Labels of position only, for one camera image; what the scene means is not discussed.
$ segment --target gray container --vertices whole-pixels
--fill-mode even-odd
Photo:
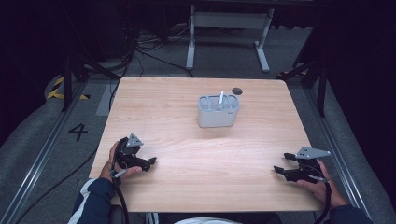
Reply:
[[[198,99],[198,124],[202,128],[227,127],[235,122],[239,100],[235,95],[206,95]]]

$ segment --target gray carpet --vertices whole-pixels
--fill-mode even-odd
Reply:
[[[291,69],[309,33],[309,29],[271,29],[264,45],[271,72],[264,74],[253,48],[253,42],[260,36],[258,31],[246,30],[240,35],[229,35],[217,30],[202,31],[196,39],[195,63],[191,72],[195,77],[276,78],[279,72]],[[188,42],[181,39],[160,49],[147,51],[147,53],[169,63],[185,66],[187,46]],[[179,67],[159,62],[139,52],[135,53],[135,57],[129,66],[127,76],[186,77],[188,75]],[[56,76],[54,75],[54,80],[49,83],[44,94],[48,94]],[[298,85],[299,79],[295,77],[288,81],[292,99],[312,147],[328,150],[330,149],[329,143],[314,119],[317,111],[311,108],[305,91]],[[84,94],[89,94],[91,99],[77,101],[59,132],[47,165],[27,198],[22,212],[60,179],[76,169],[97,147],[106,125],[110,90],[113,90],[116,84],[116,81],[110,81],[102,75],[92,75],[83,91]],[[361,153],[359,144],[331,88],[327,90],[325,103],[326,121],[329,123],[336,144],[342,149],[347,168],[356,181],[356,186],[370,216],[377,224],[396,223],[396,215],[390,205],[388,195]],[[45,105],[37,109],[15,130],[0,149],[0,168],[3,171],[0,175],[1,215],[6,212],[26,172],[29,171],[35,157],[45,144],[56,119],[61,114],[62,106],[63,100],[48,99]],[[77,141],[77,135],[68,131],[80,123],[85,124],[84,130],[88,132]],[[78,191],[87,180],[91,164],[92,160],[44,197],[21,223],[67,222]],[[332,159],[327,159],[326,164],[331,173],[336,174],[338,167]],[[340,176],[335,175],[334,179],[337,181],[338,188],[348,198],[348,192]],[[141,214],[130,214],[130,216],[133,221],[141,223]],[[280,213],[280,216],[285,224],[314,222],[313,213]]]

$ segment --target person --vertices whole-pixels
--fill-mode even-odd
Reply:
[[[79,223],[109,223],[111,199],[115,195],[115,188],[112,184],[110,175],[110,166],[113,162],[114,151],[117,143],[111,148],[109,158],[104,165],[101,174],[97,179],[88,180],[82,187],[80,194],[76,200],[73,215],[69,219],[69,224]],[[329,173],[325,164],[318,160],[320,169],[324,176],[329,177]],[[115,164],[116,171],[121,168]],[[140,167],[131,167],[122,175],[121,181],[137,175],[142,172]],[[311,191],[315,197],[325,203],[326,188],[323,182],[318,181],[316,184],[298,180],[297,186],[302,189]],[[329,224],[371,224],[373,221],[368,218],[359,208],[353,207],[338,191],[332,179],[329,180],[332,188],[331,210],[329,220],[325,223]],[[229,213],[229,214],[211,214],[205,216],[203,214],[152,214],[147,215],[147,223],[177,223],[177,224],[237,224],[237,223],[281,223],[280,218],[275,213]]]

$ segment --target wooden tabletop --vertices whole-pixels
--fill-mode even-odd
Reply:
[[[198,98],[243,90],[231,127],[200,128]],[[310,147],[281,80],[124,77],[90,177],[99,176],[113,144],[134,133],[137,156],[157,157],[149,172],[123,181],[134,212],[313,211],[313,195],[274,172],[296,163],[283,153]]]

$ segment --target white metal stand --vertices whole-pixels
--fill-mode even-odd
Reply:
[[[186,68],[192,69],[194,67],[195,27],[249,28],[262,29],[262,38],[260,41],[255,42],[255,48],[259,56],[262,71],[265,73],[269,72],[270,68],[262,48],[271,25],[273,14],[273,9],[269,9],[267,14],[195,12],[194,6],[191,6],[190,43]]]

